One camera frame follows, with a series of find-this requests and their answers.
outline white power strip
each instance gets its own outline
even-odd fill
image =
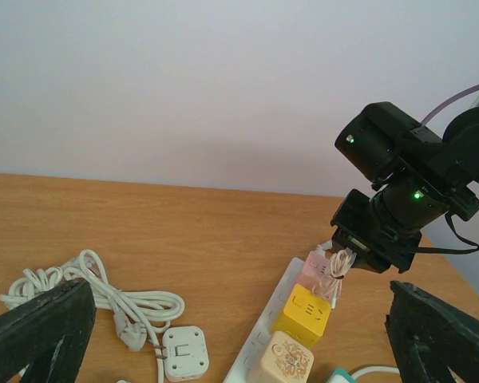
[[[247,381],[248,372],[270,340],[271,325],[277,319],[279,312],[289,298],[302,267],[302,259],[293,258],[291,260],[266,307],[264,307],[263,313],[255,323],[247,341],[232,364],[224,383],[245,383]]]

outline teal object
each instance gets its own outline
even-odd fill
[[[356,381],[353,380],[351,375],[347,373],[344,369],[336,369],[331,374],[330,378],[327,380],[327,383],[335,383],[337,381],[337,377],[343,377],[348,383],[356,383]]]

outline beige power cube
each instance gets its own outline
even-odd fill
[[[259,360],[252,366],[247,383],[305,382],[314,355],[282,331],[275,331]]]

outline cable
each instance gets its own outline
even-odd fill
[[[389,245],[389,246],[386,246],[386,248],[392,251],[399,251],[401,253],[448,254],[448,255],[465,255],[465,254],[471,254],[471,253],[475,253],[476,251],[479,251],[479,243],[475,243],[474,241],[471,241],[470,239],[462,237],[461,235],[457,233],[456,227],[454,226],[454,222],[453,222],[453,213],[451,213],[450,211],[447,211],[445,213],[445,221],[447,222],[447,225],[449,226],[450,230],[454,233],[454,235],[456,235],[456,238],[458,238],[463,243],[466,243],[467,245],[470,245],[473,247],[469,249],[444,249],[442,247],[406,247],[406,246]]]
[[[355,371],[351,374],[351,377],[356,381],[361,376],[368,373],[396,373],[399,374],[399,369],[396,367],[385,367],[384,365],[372,365],[369,367],[364,367],[358,371]]]
[[[478,92],[478,91],[479,91],[479,84],[477,84],[477,85],[475,85],[471,88],[465,89],[465,90],[459,92],[458,94],[455,94],[454,96],[448,98],[447,100],[442,102],[439,106],[437,106],[435,109],[433,109],[430,112],[430,114],[428,114],[426,117],[424,117],[424,119],[421,122],[421,125],[426,125],[428,122],[430,122],[430,120],[433,117],[435,117],[437,114],[439,114],[439,112],[441,112],[443,109],[445,109],[446,107],[451,105],[453,102],[458,101],[460,98],[463,98],[465,96],[468,96],[471,93],[475,93],[475,92]]]
[[[330,258],[330,266],[327,268],[327,272],[312,287],[313,294],[331,300],[332,309],[335,308],[337,299],[342,292],[342,280],[353,266],[355,258],[356,254],[351,251],[340,250],[334,253]]]
[[[36,297],[40,293],[53,289],[64,280],[83,278],[90,283],[96,308],[114,312],[117,336],[132,351],[140,351],[147,336],[154,345],[157,359],[158,382],[164,381],[163,355],[156,334],[170,327],[170,321],[178,318],[184,311],[184,301],[176,294],[166,291],[124,292],[109,284],[105,266],[92,250],[83,250],[78,257],[71,259],[61,267],[50,267],[46,271],[23,270],[25,278],[14,282],[8,294],[1,294],[0,300],[10,310]],[[154,326],[152,322],[164,322]]]

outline wooden table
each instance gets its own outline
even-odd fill
[[[333,233],[341,199],[250,191],[176,188],[0,175],[0,294],[22,269],[61,265],[94,249],[110,282],[124,290],[167,290],[187,308],[176,325],[201,327],[211,366],[201,381],[221,382],[287,264]],[[313,349],[311,380],[336,367],[393,365],[385,314],[400,279],[479,318],[479,296],[441,256],[419,255],[412,269],[352,270],[338,308]],[[0,313],[5,311],[0,302]],[[97,313],[79,382],[155,381],[146,346],[127,350],[110,312]],[[392,375],[369,381],[399,381]]]

